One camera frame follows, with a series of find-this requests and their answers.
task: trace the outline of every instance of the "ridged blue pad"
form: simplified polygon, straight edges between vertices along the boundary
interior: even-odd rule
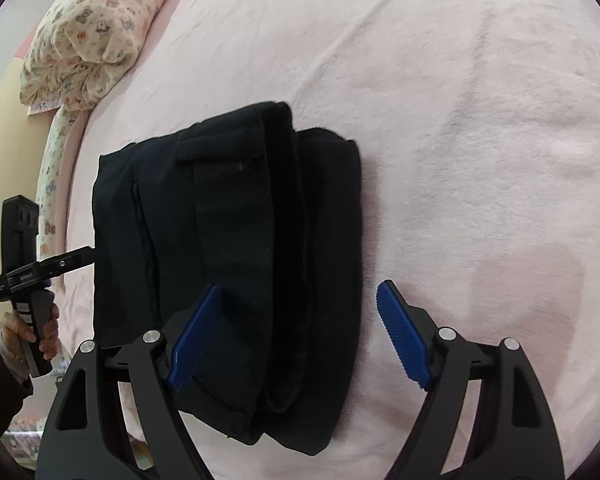
[[[407,376],[416,381],[421,388],[427,388],[433,381],[429,370],[427,346],[387,282],[378,285],[376,304]]]
[[[167,383],[173,391],[177,392],[183,384],[189,383],[196,373],[221,312],[222,293],[218,286],[212,285],[171,349]]]

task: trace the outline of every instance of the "silver screw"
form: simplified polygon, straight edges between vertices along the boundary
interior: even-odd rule
[[[158,341],[158,339],[160,339],[160,332],[158,332],[157,330],[149,330],[148,332],[145,332],[142,336],[142,341],[144,341],[145,343],[155,343],[156,341]]]
[[[94,348],[96,348],[96,343],[89,339],[87,341],[82,342],[82,344],[80,345],[80,352],[82,352],[83,354],[88,354]]]
[[[509,350],[517,350],[520,348],[520,343],[512,337],[507,337],[504,340],[504,346],[506,346]]]
[[[456,331],[448,326],[443,326],[440,330],[438,330],[438,335],[440,336],[440,339],[444,339],[445,341],[453,341],[456,338]]]

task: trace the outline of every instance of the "person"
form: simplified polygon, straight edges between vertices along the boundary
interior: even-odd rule
[[[60,350],[58,340],[58,307],[51,310],[52,319],[43,328],[43,339],[39,348],[45,359],[51,360]],[[29,377],[29,366],[22,352],[20,338],[34,343],[36,336],[14,312],[2,316],[0,326],[0,436],[9,427],[11,419],[22,409],[23,400],[33,393]],[[19,478],[5,475],[6,470],[15,466],[6,448],[0,443],[0,478]]]

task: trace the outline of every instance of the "black fabric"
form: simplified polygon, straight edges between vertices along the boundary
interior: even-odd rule
[[[215,283],[223,316],[178,408],[245,444],[326,446],[360,323],[355,143],[299,140],[285,104],[251,105],[103,156],[93,217],[99,344],[161,328]]]

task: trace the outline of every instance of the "pink blanket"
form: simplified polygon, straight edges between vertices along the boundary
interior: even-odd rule
[[[600,437],[596,3],[169,0],[136,66],[91,116],[67,248],[93,244],[99,155],[261,100],[288,101],[296,128],[324,126],[360,146],[362,338],[339,427],[316,457],[266,437],[247,447],[186,415],[216,478],[383,478],[424,398],[376,314],[385,278],[466,338],[522,343],[573,471]],[[65,284],[61,338],[75,351],[92,334],[93,269]]]

